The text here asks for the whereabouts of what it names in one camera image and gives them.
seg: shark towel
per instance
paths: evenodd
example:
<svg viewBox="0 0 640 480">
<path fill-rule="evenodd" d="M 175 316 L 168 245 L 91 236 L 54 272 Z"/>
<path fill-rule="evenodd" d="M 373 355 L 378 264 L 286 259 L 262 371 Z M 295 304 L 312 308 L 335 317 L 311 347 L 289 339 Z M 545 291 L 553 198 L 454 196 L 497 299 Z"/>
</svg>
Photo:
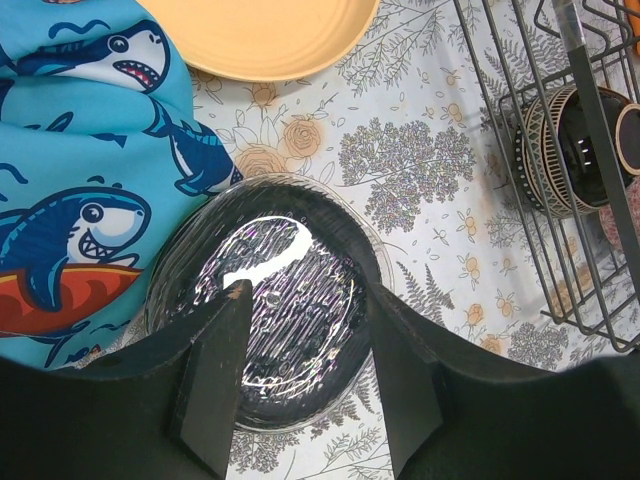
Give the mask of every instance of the shark towel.
<svg viewBox="0 0 640 480">
<path fill-rule="evenodd" d="M 0 1 L 0 355 L 109 347 L 171 232 L 241 179 L 134 0 Z"/>
</svg>

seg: yellow plate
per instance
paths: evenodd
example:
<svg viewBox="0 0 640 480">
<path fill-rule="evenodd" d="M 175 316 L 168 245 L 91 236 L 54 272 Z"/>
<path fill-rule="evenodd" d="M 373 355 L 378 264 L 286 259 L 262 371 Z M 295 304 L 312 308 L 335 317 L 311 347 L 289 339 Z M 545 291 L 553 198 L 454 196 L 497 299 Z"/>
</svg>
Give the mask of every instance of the yellow plate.
<svg viewBox="0 0 640 480">
<path fill-rule="evenodd" d="M 138 0 L 185 61 L 253 82 L 292 80 L 346 55 L 380 0 Z"/>
</svg>

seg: plate rim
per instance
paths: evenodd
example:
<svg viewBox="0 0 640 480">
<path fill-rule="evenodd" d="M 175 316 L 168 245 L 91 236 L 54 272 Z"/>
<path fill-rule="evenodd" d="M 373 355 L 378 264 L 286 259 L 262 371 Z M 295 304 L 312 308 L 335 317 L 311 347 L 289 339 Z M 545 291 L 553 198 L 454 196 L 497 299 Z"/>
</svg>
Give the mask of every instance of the plate rim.
<svg viewBox="0 0 640 480">
<path fill-rule="evenodd" d="M 236 80 L 240 82 L 248 82 L 248 83 L 286 82 L 288 80 L 298 80 L 300 78 L 304 78 L 310 75 L 314 75 L 318 72 L 321 72 L 322 70 L 340 61 L 341 58 L 343 58 L 347 53 L 349 53 L 353 48 L 355 48 L 358 42 L 360 42 L 360 40 L 362 40 L 362 38 L 364 37 L 367 30 L 369 30 L 369 27 L 371 26 L 373 19 L 378 14 L 381 0 L 372 0 L 372 2 L 373 3 L 371 5 L 371 13 L 367 17 L 367 20 L 363 28 L 358 32 L 357 35 L 354 36 L 353 40 L 351 40 L 351 42 L 348 45 L 345 45 L 345 47 L 338 54 L 334 55 L 329 60 L 326 60 L 325 62 L 318 64 L 315 67 L 307 68 L 306 70 L 303 70 L 296 74 L 243 76 L 242 74 L 239 74 L 239 73 L 223 71 L 222 69 L 219 69 L 216 67 L 206 66 L 202 62 L 193 60 L 192 56 L 188 53 L 188 51 L 184 51 L 184 52 L 181 51 L 181 49 L 177 45 L 177 42 L 173 40 L 173 38 L 178 38 L 178 37 L 176 35 L 171 35 L 168 32 L 167 33 L 171 41 L 174 43 L 176 49 L 178 50 L 178 53 L 180 54 L 182 59 L 185 61 L 185 63 L 197 70 L 200 70 L 205 73 L 210 73 L 218 77 L 227 78 L 230 80 Z"/>
</svg>

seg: shark eye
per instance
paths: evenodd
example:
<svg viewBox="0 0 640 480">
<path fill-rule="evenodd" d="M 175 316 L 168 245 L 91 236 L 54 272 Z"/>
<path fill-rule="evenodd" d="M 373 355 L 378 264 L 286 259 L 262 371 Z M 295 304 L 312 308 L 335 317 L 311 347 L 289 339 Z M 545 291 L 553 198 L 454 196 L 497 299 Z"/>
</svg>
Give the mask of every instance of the shark eye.
<svg viewBox="0 0 640 480">
<path fill-rule="evenodd" d="M 82 218 L 89 223 L 98 223 L 104 217 L 104 210 L 100 205 L 90 203 L 82 209 Z"/>
<path fill-rule="evenodd" d="M 124 37 L 116 35 L 109 39 L 109 48 L 116 53 L 124 53 L 129 50 L 129 42 Z"/>
</svg>

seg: table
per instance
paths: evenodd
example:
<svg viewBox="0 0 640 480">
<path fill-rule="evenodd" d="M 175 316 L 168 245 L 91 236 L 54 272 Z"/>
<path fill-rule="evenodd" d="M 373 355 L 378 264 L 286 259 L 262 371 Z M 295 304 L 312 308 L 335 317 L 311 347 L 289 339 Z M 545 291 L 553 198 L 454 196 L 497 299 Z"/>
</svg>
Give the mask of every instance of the table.
<svg viewBox="0 0 640 480">
<path fill-rule="evenodd" d="M 477 3 L 462 0 L 498 97 L 506 87 Z M 525 82 L 510 2 L 490 5 L 516 82 Z M 532 16 L 537 2 L 524 5 Z M 566 62 L 558 41 L 533 33 L 545 71 Z M 292 172 L 333 189 L 378 231 L 395 292 L 426 317 L 482 348 L 549 370 L 612 352 L 607 340 L 539 313 L 540 282 L 450 0 L 382 0 L 358 47 L 313 77 L 243 84 L 191 71 L 191 78 L 195 118 L 215 129 L 245 175 Z M 569 238 L 579 263 L 577 243 Z M 309 426 L 236 432 L 228 478 L 258 476 L 392 478 L 373 366 Z"/>
</svg>

